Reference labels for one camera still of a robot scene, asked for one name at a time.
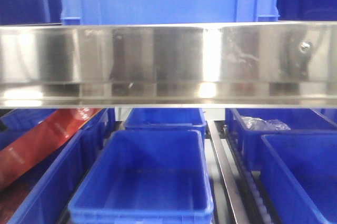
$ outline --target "crate handle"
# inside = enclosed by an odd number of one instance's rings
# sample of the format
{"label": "crate handle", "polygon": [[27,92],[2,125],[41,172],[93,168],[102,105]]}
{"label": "crate handle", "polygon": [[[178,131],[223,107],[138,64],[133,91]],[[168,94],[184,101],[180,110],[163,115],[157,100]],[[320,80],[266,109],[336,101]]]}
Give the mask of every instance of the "crate handle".
{"label": "crate handle", "polygon": [[138,224],[162,224],[163,219],[153,219],[153,220],[125,220],[125,219],[116,219],[115,224],[128,224],[128,223],[138,223]]}

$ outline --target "red strap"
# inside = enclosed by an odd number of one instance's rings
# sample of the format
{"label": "red strap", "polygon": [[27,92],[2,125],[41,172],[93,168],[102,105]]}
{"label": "red strap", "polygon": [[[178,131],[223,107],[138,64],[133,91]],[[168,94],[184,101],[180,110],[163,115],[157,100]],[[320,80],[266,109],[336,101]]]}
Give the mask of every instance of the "red strap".
{"label": "red strap", "polygon": [[0,151],[0,190],[57,150],[100,110],[57,110]]}

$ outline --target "screw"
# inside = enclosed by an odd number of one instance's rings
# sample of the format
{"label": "screw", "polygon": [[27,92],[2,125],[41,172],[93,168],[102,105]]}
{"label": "screw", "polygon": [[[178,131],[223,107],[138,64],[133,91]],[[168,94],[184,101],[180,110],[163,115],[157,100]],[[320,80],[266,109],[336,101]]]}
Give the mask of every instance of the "screw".
{"label": "screw", "polygon": [[302,44],[301,44],[301,51],[303,53],[308,52],[310,49],[311,49],[311,43],[309,43],[309,42],[302,42]]}

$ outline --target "metal rail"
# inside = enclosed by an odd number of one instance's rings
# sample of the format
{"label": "metal rail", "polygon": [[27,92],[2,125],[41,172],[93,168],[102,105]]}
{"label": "metal rail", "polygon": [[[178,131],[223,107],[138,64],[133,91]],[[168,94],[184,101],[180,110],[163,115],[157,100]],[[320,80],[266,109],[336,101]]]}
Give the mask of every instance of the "metal rail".
{"label": "metal rail", "polygon": [[230,163],[223,149],[214,121],[208,121],[214,154],[219,163],[219,171],[224,181],[235,224],[250,224],[239,190],[234,180]]}
{"label": "metal rail", "polygon": [[0,27],[0,108],[336,106],[337,22]]}

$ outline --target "stainless steel beam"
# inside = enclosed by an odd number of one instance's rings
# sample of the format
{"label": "stainless steel beam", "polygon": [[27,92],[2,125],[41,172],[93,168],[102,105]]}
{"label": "stainless steel beam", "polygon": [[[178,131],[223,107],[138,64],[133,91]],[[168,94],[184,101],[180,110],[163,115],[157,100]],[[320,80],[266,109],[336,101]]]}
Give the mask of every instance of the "stainless steel beam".
{"label": "stainless steel beam", "polygon": [[337,22],[0,27],[0,108],[336,106]]}

